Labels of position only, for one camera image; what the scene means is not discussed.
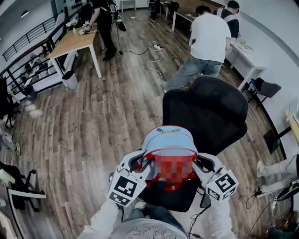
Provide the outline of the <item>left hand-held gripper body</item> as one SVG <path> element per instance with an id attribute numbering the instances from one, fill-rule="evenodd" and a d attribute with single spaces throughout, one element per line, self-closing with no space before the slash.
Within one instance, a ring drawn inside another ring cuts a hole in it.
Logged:
<path id="1" fill-rule="evenodd" d="M 117 166 L 111 180 L 107 199 L 114 203 L 128 207 L 145 189 L 147 169 L 132 171 L 125 163 Z"/>

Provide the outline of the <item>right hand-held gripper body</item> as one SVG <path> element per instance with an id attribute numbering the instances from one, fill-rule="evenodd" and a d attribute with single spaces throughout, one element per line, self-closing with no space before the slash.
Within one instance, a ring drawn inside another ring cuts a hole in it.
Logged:
<path id="1" fill-rule="evenodd" d="M 238 185 L 239 182 L 232 170 L 221 168 L 206 184 L 206 194 L 220 202 L 234 194 Z"/>

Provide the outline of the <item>pale backpack with red straps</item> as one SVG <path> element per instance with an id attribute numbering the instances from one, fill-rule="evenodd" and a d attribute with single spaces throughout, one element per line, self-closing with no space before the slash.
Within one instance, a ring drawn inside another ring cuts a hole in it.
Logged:
<path id="1" fill-rule="evenodd" d="M 147 163 L 150 165 L 145 180 L 147 189 L 162 181 L 165 191 L 174 191 L 185 181 L 197 178 L 192 163 L 198 151 L 187 129 L 174 125 L 156 127 L 146 135 L 142 150 L 145 154 L 137 161 L 135 172 L 140 172 Z"/>

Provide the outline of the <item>black mesh office chair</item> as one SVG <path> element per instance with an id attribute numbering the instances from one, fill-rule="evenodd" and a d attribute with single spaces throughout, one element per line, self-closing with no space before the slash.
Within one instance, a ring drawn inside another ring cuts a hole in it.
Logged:
<path id="1" fill-rule="evenodd" d="M 243 94 L 230 84 L 201 76 L 187 91 L 170 90 L 163 97 L 163 125 L 187 129 L 198 153 L 217 154 L 242 138 L 247 132 L 248 103 Z M 171 211 L 189 210 L 197 189 L 206 184 L 197 177 L 185 181 L 174 191 L 164 190 L 158 181 L 145 188 L 139 198 Z"/>

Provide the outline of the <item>person's left forearm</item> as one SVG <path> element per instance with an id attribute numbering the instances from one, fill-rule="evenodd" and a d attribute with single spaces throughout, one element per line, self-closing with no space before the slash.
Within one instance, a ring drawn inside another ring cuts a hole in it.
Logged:
<path id="1" fill-rule="evenodd" d="M 119 208 L 117 204 L 107 199 L 77 239 L 122 239 L 121 235 L 114 231 L 117 222 L 119 222 L 118 215 Z"/>

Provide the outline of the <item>person's right forearm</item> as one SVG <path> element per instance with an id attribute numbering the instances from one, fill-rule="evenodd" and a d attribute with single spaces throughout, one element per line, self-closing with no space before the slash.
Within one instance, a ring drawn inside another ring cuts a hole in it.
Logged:
<path id="1" fill-rule="evenodd" d="M 210 239 L 236 239 L 232 232 L 229 200 L 211 200 Z"/>

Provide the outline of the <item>small black chair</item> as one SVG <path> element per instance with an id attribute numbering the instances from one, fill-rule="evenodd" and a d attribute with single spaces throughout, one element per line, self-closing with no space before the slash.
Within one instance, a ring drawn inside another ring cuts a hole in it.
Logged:
<path id="1" fill-rule="evenodd" d="M 241 92 L 250 93 L 251 98 L 248 100 L 248 102 L 250 102 L 254 98 L 258 99 L 257 95 L 264 96 L 263 100 L 257 103 L 257 109 L 267 98 L 272 98 L 280 90 L 280 85 L 266 82 L 262 78 L 258 77 L 256 79 L 252 78 L 249 83 L 246 83 L 245 86 L 241 89 Z"/>

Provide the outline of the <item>black swivel chair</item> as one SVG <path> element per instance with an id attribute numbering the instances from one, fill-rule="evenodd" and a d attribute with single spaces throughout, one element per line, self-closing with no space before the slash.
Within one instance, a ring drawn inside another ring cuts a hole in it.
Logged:
<path id="1" fill-rule="evenodd" d="M 20 173 L 19 169 L 16 166 L 6 165 L 1 161 L 0 161 L 0 169 L 3 169 L 10 176 L 12 176 L 12 178 L 15 179 L 15 183 L 11 183 L 12 190 L 17 190 L 25 193 L 45 194 L 44 191 L 37 192 L 29 189 L 31 175 L 36 174 L 36 170 L 34 169 L 30 170 L 28 176 L 26 177 L 25 175 L 22 175 Z M 28 201 L 34 212 L 40 211 L 38 208 L 34 206 L 32 200 L 29 197 L 12 195 L 12 201 L 14 207 L 19 210 L 25 210 L 25 201 Z"/>

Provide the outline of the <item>person's left leg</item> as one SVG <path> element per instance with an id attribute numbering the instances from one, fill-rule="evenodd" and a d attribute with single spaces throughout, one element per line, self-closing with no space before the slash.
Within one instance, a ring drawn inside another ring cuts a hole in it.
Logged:
<path id="1" fill-rule="evenodd" d="M 123 220 L 123 223 L 131 221 L 131 220 L 135 220 L 135 219 L 149 219 L 149 211 L 148 208 L 145 207 L 143 209 L 139 209 L 139 208 L 134 208 L 129 217 Z"/>

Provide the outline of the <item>person's leg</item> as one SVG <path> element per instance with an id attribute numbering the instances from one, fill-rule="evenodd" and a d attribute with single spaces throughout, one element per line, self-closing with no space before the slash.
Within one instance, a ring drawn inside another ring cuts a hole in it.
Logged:
<path id="1" fill-rule="evenodd" d="M 177 221 L 177 219 L 164 207 L 154 206 L 151 204 L 146 204 L 143 209 L 143 214 L 149 216 L 150 219 L 159 220 L 165 223 L 168 223 L 179 230 L 184 234 L 187 234 L 183 226 Z"/>
<path id="2" fill-rule="evenodd" d="M 129 217 L 123 220 L 123 223 L 131 221 L 131 220 L 135 220 L 135 219 L 149 219 L 149 211 L 148 208 L 145 207 L 143 209 L 139 209 L 139 208 L 134 208 Z"/>

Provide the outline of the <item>person's right leg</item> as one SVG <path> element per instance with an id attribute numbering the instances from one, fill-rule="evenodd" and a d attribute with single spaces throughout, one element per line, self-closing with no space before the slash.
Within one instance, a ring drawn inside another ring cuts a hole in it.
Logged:
<path id="1" fill-rule="evenodd" d="M 168 223 L 179 230 L 184 234 L 187 234 L 183 226 L 177 221 L 177 219 L 164 207 L 154 206 L 151 204 L 146 204 L 143 209 L 143 214 L 149 216 L 150 219 L 159 220 L 165 223 Z"/>

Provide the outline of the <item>person's white printed shirt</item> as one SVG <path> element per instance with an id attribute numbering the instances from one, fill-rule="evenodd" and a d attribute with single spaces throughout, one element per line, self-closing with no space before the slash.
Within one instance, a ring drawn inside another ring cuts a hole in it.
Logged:
<path id="1" fill-rule="evenodd" d="M 168 223 L 148 219 L 134 219 L 118 225 L 110 239 L 189 239 L 185 232 Z"/>

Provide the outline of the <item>black oval device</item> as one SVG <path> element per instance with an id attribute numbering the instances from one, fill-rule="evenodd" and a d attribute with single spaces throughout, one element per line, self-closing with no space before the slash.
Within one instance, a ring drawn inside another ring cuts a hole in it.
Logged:
<path id="1" fill-rule="evenodd" d="M 288 187 L 281 191 L 277 197 L 277 201 L 284 201 L 297 193 L 299 193 L 299 183 L 292 182 Z"/>
<path id="2" fill-rule="evenodd" d="M 117 28 L 122 31 L 122 32 L 126 32 L 127 29 L 126 29 L 126 26 L 119 14 L 119 11 L 117 10 L 115 13 L 114 13 L 114 16 L 113 16 L 113 20 L 114 20 L 114 23 L 116 24 Z"/>

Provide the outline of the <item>wooden table with black legs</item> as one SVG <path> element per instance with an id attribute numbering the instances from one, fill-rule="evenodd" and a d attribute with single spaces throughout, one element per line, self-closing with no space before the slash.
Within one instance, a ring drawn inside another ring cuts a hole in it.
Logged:
<path id="1" fill-rule="evenodd" d="M 285 111 L 285 119 L 289 125 L 285 130 L 278 134 L 275 134 L 273 130 L 269 130 L 263 136 L 270 154 L 272 154 L 279 146 L 283 147 L 281 138 L 289 132 L 293 133 L 296 143 L 299 146 L 299 119 L 297 118 L 296 113 L 291 113 L 290 107 Z"/>

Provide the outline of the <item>white waste bin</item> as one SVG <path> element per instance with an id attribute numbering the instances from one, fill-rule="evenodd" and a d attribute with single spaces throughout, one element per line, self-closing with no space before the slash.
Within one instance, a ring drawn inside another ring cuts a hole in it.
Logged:
<path id="1" fill-rule="evenodd" d="M 65 74 L 62 77 L 62 81 L 66 87 L 72 90 L 75 89 L 78 84 L 75 72 L 71 70 L 65 72 Z"/>

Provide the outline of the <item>black waste bin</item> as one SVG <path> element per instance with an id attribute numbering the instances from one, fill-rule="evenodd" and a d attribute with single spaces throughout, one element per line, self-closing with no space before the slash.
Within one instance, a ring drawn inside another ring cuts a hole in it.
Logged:
<path id="1" fill-rule="evenodd" d="M 32 85 L 28 85 L 23 89 L 23 94 L 27 97 L 30 101 L 35 101 L 38 97 L 38 93 L 34 90 Z"/>

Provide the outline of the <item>stack of papers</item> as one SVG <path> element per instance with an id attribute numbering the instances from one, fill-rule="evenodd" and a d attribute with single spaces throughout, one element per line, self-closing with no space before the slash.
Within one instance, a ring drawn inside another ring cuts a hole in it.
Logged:
<path id="1" fill-rule="evenodd" d="M 252 53 L 254 50 L 249 46 L 245 40 L 236 42 L 237 48 L 243 52 Z"/>

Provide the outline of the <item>wooden table with white legs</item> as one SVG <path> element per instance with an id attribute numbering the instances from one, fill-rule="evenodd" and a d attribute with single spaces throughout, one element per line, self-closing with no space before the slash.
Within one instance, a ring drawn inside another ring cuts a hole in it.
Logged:
<path id="1" fill-rule="evenodd" d="M 62 67 L 58 66 L 56 59 L 60 56 L 78 51 L 80 49 L 89 48 L 91 52 L 91 56 L 93 59 L 94 67 L 96 69 L 98 78 L 102 78 L 102 74 L 100 72 L 100 66 L 97 60 L 97 56 L 95 53 L 93 42 L 95 40 L 97 26 L 92 26 L 91 33 L 81 35 L 80 33 L 73 33 L 69 31 L 66 35 L 62 38 L 62 40 L 58 43 L 58 45 L 53 49 L 50 53 L 49 58 L 57 71 L 58 75 L 62 79 L 65 70 L 62 70 Z"/>

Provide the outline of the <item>black metal railing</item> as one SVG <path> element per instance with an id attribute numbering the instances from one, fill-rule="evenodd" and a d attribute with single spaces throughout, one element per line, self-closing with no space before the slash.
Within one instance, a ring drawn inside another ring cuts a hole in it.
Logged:
<path id="1" fill-rule="evenodd" d="M 27 99 L 23 89 L 28 85 L 40 93 L 63 82 L 49 55 L 66 33 L 71 31 L 66 23 L 74 18 L 78 18 L 77 12 L 70 16 L 65 12 L 53 16 L 23 35 L 3 53 L 3 58 L 11 62 L 0 72 L 0 80 L 4 80 L 7 92 L 16 101 Z M 77 57 L 75 51 L 58 57 L 56 61 L 66 72 L 73 70 Z"/>

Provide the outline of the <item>white flowers in vase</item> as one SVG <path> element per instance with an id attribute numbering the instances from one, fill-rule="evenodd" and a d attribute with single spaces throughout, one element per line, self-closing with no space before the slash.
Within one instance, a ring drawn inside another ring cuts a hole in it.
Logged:
<path id="1" fill-rule="evenodd" d="M 70 22 L 66 23 L 66 27 L 73 31 L 74 34 L 77 33 L 76 24 L 78 20 L 76 18 L 72 19 Z"/>

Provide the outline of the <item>small white-framed table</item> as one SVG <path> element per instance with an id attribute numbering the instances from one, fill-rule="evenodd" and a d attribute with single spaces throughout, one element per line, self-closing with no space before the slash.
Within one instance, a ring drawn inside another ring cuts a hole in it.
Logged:
<path id="1" fill-rule="evenodd" d="M 136 11 L 136 0 L 120 0 L 121 11 L 133 9 Z"/>

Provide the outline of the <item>brown wooden counter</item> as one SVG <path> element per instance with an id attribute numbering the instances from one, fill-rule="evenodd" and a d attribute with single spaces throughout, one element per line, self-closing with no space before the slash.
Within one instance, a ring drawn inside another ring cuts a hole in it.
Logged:
<path id="1" fill-rule="evenodd" d="M 179 4 L 178 10 L 174 11 L 172 20 L 172 31 L 180 29 L 189 31 L 191 23 L 197 17 L 196 8 L 200 5 L 207 6 L 213 12 L 214 10 L 227 5 L 229 0 L 173 0 Z"/>

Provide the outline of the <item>group of black wall-hung items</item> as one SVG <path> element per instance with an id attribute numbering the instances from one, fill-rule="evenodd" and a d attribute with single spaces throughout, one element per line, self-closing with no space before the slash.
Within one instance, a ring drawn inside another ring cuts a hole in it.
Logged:
<path id="1" fill-rule="evenodd" d="M 72 13 L 82 6 L 82 0 L 55 0 L 55 4 L 58 13 L 63 12 L 65 9 L 68 10 L 68 13 Z"/>

